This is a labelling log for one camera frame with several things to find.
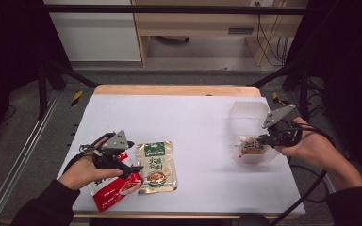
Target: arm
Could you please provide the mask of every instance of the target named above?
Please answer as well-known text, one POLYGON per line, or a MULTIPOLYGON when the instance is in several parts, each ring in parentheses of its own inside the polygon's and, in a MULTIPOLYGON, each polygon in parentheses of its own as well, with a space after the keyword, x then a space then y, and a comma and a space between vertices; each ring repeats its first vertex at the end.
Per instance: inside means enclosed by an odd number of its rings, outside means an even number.
POLYGON ((93 165, 92 156, 85 155, 70 166, 58 180, 52 181, 39 197, 24 205, 10 225, 69 225, 73 220, 72 207, 81 187, 98 179, 122 174, 118 169, 97 169, 93 165))
MULTIPOLYGON (((310 127, 303 119, 294 120, 310 127)), ((362 225, 362 176, 322 135, 304 131, 294 147, 275 147, 284 155, 297 157, 307 164, 328 171, 337 192, 327 197, 327 204, 336 225, 362 225)))

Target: horizontal bar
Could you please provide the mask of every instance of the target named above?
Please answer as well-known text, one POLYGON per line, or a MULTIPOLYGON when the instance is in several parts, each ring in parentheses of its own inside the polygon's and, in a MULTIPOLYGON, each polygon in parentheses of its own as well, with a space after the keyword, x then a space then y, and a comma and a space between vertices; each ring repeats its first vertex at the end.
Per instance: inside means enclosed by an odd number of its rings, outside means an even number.
POLYGON ((68 13, 182 13, 182 14, 255 14, 306 15, 321 10, 273 7, 218 7, 218 6, 127 6, 127 5, 52 5, 25 6, 25 9, 68 13))

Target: green label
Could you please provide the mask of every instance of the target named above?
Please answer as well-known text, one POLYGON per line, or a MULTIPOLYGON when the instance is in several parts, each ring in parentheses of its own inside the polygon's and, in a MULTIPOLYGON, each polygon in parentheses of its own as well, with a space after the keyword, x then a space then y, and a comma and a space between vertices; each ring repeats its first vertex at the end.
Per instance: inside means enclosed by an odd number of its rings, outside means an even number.
POLYGON ((145 157, 162 156, 166 153, 164 142, 145 144, 144 150, 145 157))

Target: beige package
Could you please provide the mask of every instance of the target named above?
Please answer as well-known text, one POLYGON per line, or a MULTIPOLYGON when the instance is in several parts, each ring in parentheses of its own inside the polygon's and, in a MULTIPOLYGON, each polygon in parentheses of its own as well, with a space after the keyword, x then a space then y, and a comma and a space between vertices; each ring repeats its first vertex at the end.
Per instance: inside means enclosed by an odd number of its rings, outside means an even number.
POLYGON ((143 179, 139 194, 152 194, 177 189, 173 160, 173 145, 170 141, 137 145, 137 164, 143 166, 143 179))

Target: clear plastic container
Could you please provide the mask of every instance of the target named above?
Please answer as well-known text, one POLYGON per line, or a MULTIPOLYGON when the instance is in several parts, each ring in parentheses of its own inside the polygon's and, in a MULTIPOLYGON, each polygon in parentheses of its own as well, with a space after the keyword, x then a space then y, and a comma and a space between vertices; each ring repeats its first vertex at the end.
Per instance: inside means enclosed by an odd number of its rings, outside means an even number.
POLYGON ((240 146, 244 140, 267 134, 262 125, 269 113, 265 102, 235 102, 230 110, 232 157, 240 164, 269 163, 278 154, 272 147, 265 147, 264 153, 241 154, 240 146))

